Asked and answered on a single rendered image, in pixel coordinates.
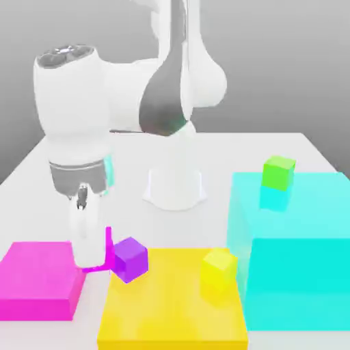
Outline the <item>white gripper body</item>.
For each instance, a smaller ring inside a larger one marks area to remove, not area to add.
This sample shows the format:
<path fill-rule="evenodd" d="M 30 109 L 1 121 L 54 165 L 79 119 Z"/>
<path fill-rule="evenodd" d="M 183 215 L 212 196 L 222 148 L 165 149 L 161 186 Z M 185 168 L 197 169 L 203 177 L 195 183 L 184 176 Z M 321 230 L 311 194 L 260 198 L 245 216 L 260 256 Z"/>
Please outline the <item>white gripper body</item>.
<path fill-rule="evenodd" d="M 70 241 L 76 266 L 98 267 L 105 262 L 105 229 L 100 220 L 100 197 L 78 191 L 69 206 Z"/>

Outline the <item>small magenta cube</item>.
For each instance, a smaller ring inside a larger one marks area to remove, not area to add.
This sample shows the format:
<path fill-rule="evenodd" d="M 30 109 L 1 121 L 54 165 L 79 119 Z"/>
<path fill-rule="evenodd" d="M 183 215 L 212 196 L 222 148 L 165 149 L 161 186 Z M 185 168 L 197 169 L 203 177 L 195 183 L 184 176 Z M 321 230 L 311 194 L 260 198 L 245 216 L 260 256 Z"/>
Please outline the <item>small magenta cube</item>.
<path fill-rule="evenodd" d="M 114 264 L 114 250 L 111 226 L 105 228 L 105 261 L 101 266 L 83 268 L 84 273 L 94 273 L 99 271 L 108 271 Z"/>

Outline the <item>small purple cube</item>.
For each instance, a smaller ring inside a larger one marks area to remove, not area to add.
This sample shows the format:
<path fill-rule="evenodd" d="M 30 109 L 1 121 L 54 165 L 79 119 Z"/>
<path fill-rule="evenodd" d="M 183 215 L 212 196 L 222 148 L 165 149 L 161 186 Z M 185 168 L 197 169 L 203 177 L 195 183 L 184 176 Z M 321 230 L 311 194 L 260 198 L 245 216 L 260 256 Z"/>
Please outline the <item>small purple cube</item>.
<path fill-rule="evenodd" d="M 124 282 L 129 283 L 148 271 L 148 249 L 133 237 L 128 237 L 113 247 L 112 271 Z"/>

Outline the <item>small yellow cube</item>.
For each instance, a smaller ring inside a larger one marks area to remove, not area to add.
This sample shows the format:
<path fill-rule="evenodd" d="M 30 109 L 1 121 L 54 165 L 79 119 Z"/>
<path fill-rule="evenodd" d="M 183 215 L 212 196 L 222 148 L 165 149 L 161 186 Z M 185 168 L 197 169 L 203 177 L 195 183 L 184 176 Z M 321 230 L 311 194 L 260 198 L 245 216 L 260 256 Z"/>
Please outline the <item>small yellow cube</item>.
<path fill-rule="evenodd" d="M 224 294 L 235 281 L 238 258 L 228 248 L 213 248 L 200 263 L 200 282 L 217 294 Z"/>

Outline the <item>small cyan cube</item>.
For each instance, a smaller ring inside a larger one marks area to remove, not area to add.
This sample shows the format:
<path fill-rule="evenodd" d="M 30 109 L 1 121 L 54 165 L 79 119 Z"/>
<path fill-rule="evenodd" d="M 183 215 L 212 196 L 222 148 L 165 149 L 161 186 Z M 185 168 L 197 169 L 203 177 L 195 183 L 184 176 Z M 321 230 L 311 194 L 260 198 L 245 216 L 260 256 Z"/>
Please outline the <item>small cyan cube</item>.
<path fill-rule="evenodd" d="M 290 188 L 286 191 L 281 191 L 279 189 L 261 186 L 259 206 L 261 209 L 282 212 L 288 208 L 290 197 Z"/>

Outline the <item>small green cube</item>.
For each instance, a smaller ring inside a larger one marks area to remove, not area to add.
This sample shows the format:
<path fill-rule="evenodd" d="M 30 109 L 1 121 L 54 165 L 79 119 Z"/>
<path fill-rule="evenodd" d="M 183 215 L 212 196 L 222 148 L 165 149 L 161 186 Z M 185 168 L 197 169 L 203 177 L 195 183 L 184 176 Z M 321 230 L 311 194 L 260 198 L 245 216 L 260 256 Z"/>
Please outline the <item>small green cube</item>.
<path fill-rule="evenodd" d="M 286 191 L 294 177 L 296 160 L 271 156 L 263 165 L 262 186 Z"/>

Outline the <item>large magenta box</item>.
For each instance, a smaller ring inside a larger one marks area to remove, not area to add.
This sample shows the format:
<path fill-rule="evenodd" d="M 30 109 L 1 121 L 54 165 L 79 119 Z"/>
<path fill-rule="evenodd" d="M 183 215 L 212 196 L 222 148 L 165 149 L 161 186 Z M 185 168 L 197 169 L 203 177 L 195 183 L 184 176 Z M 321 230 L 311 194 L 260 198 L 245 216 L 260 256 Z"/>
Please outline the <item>large magenta box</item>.
<path fill-rule="evenodd" d="M 69 241 L 20 241 L 0 260 L 0 321 L 71 321 L 85 274 Z"/>

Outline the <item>large yellow box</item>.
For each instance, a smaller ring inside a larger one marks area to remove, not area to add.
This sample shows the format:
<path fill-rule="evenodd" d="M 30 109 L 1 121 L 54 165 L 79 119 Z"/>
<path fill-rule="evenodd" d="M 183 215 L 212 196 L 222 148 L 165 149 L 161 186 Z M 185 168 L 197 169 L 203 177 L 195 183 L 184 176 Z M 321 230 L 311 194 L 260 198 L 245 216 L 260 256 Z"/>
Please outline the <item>large yellow box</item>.
<path fill-rule="evenodd" d="M 150 248 L 128 284 L 111 274 L 98 350 L 247 350 L 237 286 L 218 299 L 200 282 L 207 248 Z"/>

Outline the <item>large cyan box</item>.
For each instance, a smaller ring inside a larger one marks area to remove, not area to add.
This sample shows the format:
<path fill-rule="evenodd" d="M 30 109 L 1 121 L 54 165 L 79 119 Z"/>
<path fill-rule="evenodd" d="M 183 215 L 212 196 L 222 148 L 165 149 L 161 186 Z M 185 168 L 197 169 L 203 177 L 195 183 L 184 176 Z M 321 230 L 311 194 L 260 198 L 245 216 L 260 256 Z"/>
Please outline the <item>large cyan box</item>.
<path fill-rule="evenodd" d="M 249 331 L 350 331 L 350 180 L 297 173 L 288 208 L 259 206 L 262 176 L 232 177 L 227 246 Z"/>

